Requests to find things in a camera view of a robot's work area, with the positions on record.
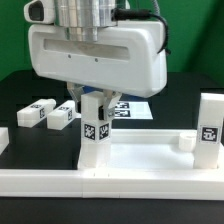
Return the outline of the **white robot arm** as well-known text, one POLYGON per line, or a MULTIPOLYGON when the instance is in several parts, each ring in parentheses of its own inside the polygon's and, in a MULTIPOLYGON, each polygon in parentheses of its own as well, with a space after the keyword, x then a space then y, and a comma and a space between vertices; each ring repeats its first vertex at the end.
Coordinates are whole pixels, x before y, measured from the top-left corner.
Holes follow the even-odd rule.
POLYGON ((24 6, 32 24, 32 67, 67 83, 81 111, 83 88, 103 91, 99 118, 111 120, 123 94, 148 98, 167 83, 169 28, 157 9, 121 8, 117 0, 32 0, 24 6))

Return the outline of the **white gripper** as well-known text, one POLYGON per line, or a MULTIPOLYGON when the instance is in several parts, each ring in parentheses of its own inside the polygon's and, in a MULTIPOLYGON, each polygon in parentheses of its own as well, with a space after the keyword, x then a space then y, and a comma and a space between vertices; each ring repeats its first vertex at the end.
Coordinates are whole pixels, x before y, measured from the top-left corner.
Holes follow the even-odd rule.
POLYGON ((155 21, 121 21, 99 30, 94 43, 71 41, 63 28, 53 25, 35 24, 28 32, 35 72, 68 82, 77 113, 81 112, 83 85, 104 90, 100 120, 114 119, 122 93, 148 98, 166 86, 163 37, 163 25, 155 21))

